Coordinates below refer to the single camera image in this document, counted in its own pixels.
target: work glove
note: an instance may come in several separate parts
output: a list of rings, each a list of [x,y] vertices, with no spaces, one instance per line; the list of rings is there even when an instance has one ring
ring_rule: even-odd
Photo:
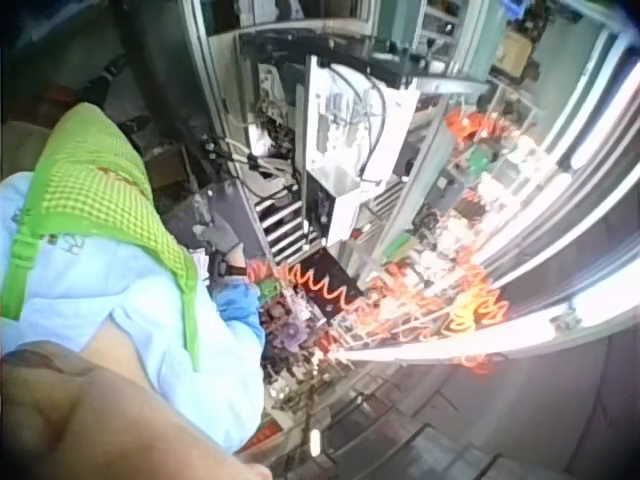
[[[242,247],[231,226],[214,211],[211,212],[209,225],[194,225],[193,233],[205,246],[219,251],[225,257]]]

